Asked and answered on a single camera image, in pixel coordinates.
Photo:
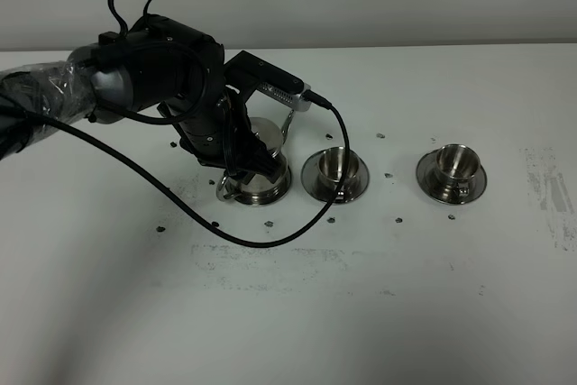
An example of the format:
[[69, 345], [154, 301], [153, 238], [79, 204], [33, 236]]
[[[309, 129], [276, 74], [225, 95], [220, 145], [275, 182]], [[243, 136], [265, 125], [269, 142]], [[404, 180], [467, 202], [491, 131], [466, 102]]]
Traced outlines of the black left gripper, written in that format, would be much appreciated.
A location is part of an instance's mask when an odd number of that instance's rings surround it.
[[252, 133], [246, 107], [251, 95], [251, 88], [189, 91], [160, 103], [158, 110], [177, 130], [181, 147], [200, 164], [243, 169], [275, 182], [282, 172], [281, 163]]

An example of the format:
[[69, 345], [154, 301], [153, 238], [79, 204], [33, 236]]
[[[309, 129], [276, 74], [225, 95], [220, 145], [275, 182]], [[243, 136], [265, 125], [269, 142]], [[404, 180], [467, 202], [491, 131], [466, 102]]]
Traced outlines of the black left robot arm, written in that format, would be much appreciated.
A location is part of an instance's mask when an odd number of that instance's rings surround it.
[[234, 179], [276, 180], [279, 162], [254, 133], [246, 104], [279, 70], [248, 52], [231, 59], [213, 37], [153, 15], [106, 32], [64, 61], [1, 75], [1, 154], [39, 142], [63, 124], [122, 119], [170, 125], [180, 146]]

